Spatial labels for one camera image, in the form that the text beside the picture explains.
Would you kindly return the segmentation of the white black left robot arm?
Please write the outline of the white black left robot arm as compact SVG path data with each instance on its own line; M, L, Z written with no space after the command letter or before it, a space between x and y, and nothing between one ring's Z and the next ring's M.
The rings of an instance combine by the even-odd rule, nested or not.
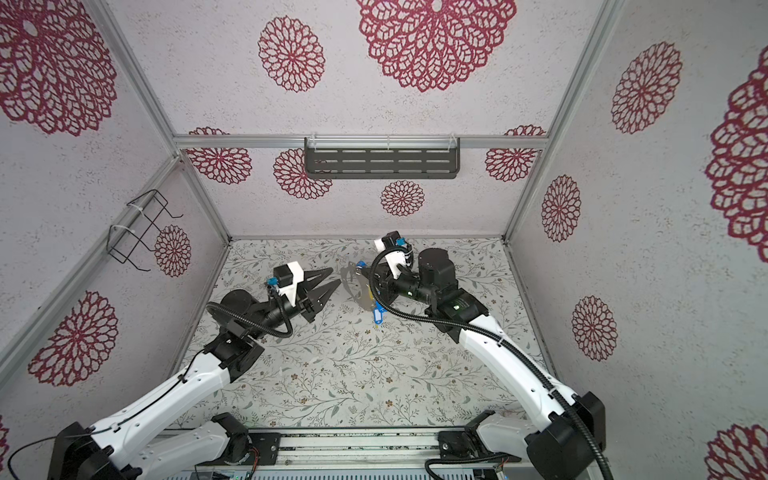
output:
M264 352L260 339L289 338L292 319L313 322L340 286L332 268L296 263L273 270L265 301L244 289L209 302L218 335L189 364L143 397L85 428L75 422L54 440L50 479L163 479L205 462L239 465L255 454L249 430L230 413L165 440L158 435L206 397L233 384Z

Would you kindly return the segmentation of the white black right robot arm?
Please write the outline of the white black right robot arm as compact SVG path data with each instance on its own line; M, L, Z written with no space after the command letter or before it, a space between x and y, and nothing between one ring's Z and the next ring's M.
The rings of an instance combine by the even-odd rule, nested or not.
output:
M543 479L575 479L590 465L603 478L613 472L605 457L605 407L593 393L577 394L547 373L504 332L486 306L463 289L446 250L414 256L404 245L383 248L356 272L386 312L436 326L478 358L523 407L528 419L506 420L486 411L463 432L447 432L438 459L425 462L431 478L437 465L529 462Z

